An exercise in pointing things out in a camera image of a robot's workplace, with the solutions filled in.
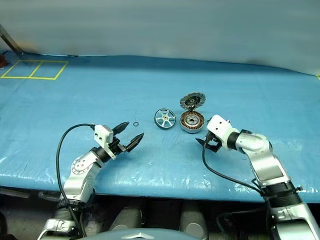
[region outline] yellow square outline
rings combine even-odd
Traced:
[[[35,69],[31,72],[29,76],[6,76],[18,63],[23,63],[23,62],[39,62],[39,64],[35,67]],[[60,71],[56,74],[55,77],[41,77],[41,76],[33,76],[38,68],[43,63],[64,63],[63,67],[60,69]],[[16,63],[8,69],[2,76],[0,76],[0,79],[41,79],[41,80],[56,80],[59,75],[62,73],[62,71],[65,69],[65,67],[68,65],[68,61],[53,61],[53,60],[18,60]]]

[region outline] robotic arm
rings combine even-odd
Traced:
[[[127,146],[121,145],[120,140],[115,137],[125,130],[128,124],[129,122],[124,122],[113,129],[106,125],[94,126],[94,140],[99,147],[92,148],[73,161],[70,176],[63,187],[69,203],[65,201],[63,195],[60,196],[56,211],[52,218],[46,221],[38,240],[69,240],[78,236],[81,229],[77,229],[68,207],[72,208],[76,218],[79,219],[85,205],[94,195],[96,177],[105,163],[110,159],[114,160],[120,153],[130,152],[139,144],[144,136],[143,133],[134,137]]]
[[[216,153],[223,147],[248,156],[257,184],[268,203],[274,239],[320,239],[317,222],[298,194],[302,188],[294,187],[265,136],[247,130],[239,131],[219,115],[212,117],[207,129],[209,132],[205,140],[197,139],[202,145],[206,143],[206,148]],[[212,140],[217,144],[208,145]]]

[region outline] electric motor component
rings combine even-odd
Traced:
[[[180,100],[180,106],[186,110],[193,110],[201,107],[206,101],[206,96],[202,92],[192,92],[185,95]]]
[[[184,131],[195,134],[204,126],[204,116],[194,109],[202,106],[205,101],[206,96],[201,92],[189,93],[180,100],[180,106],[187,110],[180,116],[180,126]]]
[[[204,126],[205,118],[197,111],[185,111],[180,116],[180,126],[190,134],[195,134]]]
[[[156,111],[154,115],[154,122],[159,128],[167,130],[175,125],[176,116],[171,110],[161,108],[158,111]]]

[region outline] metal wheel hub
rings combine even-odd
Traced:
[[[161,108],[154,115],[155,124],[161,129],[170,129],[176,123],[175,114],[166,108]]]

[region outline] white backdrop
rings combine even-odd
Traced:
[[[0,24],[27,52],[198,59],[319,74],[319,9],[319,0],[0,0]]]

